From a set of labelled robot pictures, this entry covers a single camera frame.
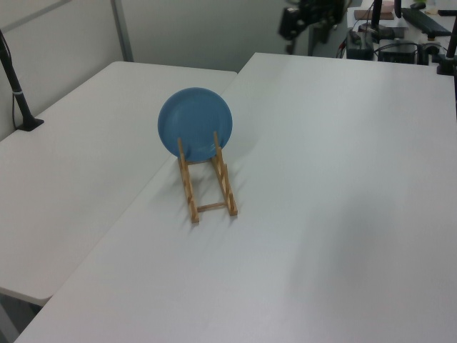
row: black stand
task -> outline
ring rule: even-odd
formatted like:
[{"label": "black stand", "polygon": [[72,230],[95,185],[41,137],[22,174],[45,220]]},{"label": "black stand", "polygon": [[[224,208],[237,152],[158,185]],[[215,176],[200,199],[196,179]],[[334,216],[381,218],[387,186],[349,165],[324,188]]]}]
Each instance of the black stand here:
[{"label": "black stand", "polygon": [[22,113],[22,125],[18,126],[18,130],[23,131],[32,131],[36,127],[44,123],[44,120],[34,118],[31,115],[29,105],[27,105],[26,97],[22,92],[21,85],[17,79],[16,72],[13,68],[13,63],[11,62],[11,56],[9,55],[9,50],[6,45],[5,38],[3,37],[2,32],[0,31],[0,60],[5,69],[6,77],[8,77],[9,84],[13,90],[14,97],[16,98],[17,104]]},{"label": "black stand", "polygon": [[456,72],[457,60],[454,57],[457,47],[457,17],[454,21],[452,29],[451,41],[449,42],[448,52],[445,56],[441,56],[440,65],[436,69],[436,73],[440,75],[452,76]]}]

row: desk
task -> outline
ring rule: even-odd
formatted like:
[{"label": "desk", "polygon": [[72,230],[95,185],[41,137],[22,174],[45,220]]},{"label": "desk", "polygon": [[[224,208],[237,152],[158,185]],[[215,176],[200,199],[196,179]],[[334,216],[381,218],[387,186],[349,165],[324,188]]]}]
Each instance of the desk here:
[{"label": "desk", "polygon": [[0,293],[45,304],[169,157],[163,103],[235,75],[116,62],[0,142]]},{"label": "desk", "polygon": [[239,216],[192,226],[171,156],[17,343],[455,342],[453,96],[429,68],[255,54],[223,93]]}]

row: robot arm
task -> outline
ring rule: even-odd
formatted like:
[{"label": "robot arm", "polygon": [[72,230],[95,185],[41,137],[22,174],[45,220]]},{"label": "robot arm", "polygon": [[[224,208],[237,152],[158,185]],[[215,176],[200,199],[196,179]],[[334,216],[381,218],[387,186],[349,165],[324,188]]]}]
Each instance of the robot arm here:
[{"label": "robot arm", "polygon": [[295,38],[309,25],[321,23],[328,33],[333,25],[341,22],[345,0],[300,0],[298,8],[285,8],[279,34],[294,43]]}]

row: cable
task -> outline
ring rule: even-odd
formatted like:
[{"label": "cable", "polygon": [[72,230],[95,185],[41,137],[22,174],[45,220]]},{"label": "cable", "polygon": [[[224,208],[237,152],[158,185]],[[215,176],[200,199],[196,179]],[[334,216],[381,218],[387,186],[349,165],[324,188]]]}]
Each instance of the cable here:
[{"label": "cable", "polygon": [[13,127],[17,130],[16,120],[14,119],[14,93],[13,93],[13,110],[11,111],[11,116],[13,117]]},{"label": "cable", "polygon": [[[370,10],[373,8],[374,6],[374,1],[373,3],[371,4],[371,6],[366,10],[366,12],[363,14],[362,18],[366,15],[366,23],[368,23],[368,17],[370,16]],[[356,27],[357,23],[360,21],[360,19],[357,19],[356,22],[354,23],[354,26],[352,26],[352,31],[354,31],[354,27]]]},{"label": "cable", "polygon": [[379,52],[379,51],[384,50],[384,49],[388,49],[388,48],[394,47],[394,46],[401,46],[401,45],[415,45],[416,47],[419,46],[419,44],[416,44],[416,43],[413,43],[413,42],[393,43],[393,44],[387,44],[385,46],[382,46],[379,49],[376,49],[374,51],[374,53]]},{"label": "cable", "polygon": [[13,59],[11,58],[11,51],[9,51],[8,43],[6,43],[6,40],[5,40],[5,37],[3,37],[3,34],[1,35],[1,41],[5,44],[6,52],[8,52],[9,60],[13,61]]},{"label": "cable", "polygon": [[[6,43],[6,40],[5,40],[5,37],[3,36],[3,34],[0,34],[1,36],[1,41],[3,42],[4,46],[6,47],[6,52],[8,53],[8,57],[9,57],[9,61],[11,63],[13,63],[13,59],[11,58],[11,51],[9,50],[9,46],[8,46],[8,43]],[[15,130],[17,130],[17,126],[16,126],[16,120],[14,118],[14,93],[11,94],[12,95],[12,108],[11,108],[11,118],[13,119],[13,127]]]}]

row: wooden slat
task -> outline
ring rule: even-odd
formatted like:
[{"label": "wooden slat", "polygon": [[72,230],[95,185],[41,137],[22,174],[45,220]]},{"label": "wooden slat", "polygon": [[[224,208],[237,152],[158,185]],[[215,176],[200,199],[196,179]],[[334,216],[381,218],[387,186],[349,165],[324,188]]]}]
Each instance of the wooden slat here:
[{"label": "wooden slat", "polygon": [[225,206],[227,206],[227,204],[225,202],[215,202],[214,204],[199,206],[199,207],[197,207],[197,211],[203,212],[203,211],[207,211],[209,209],[215,209],[218,207],[225,207]]}]

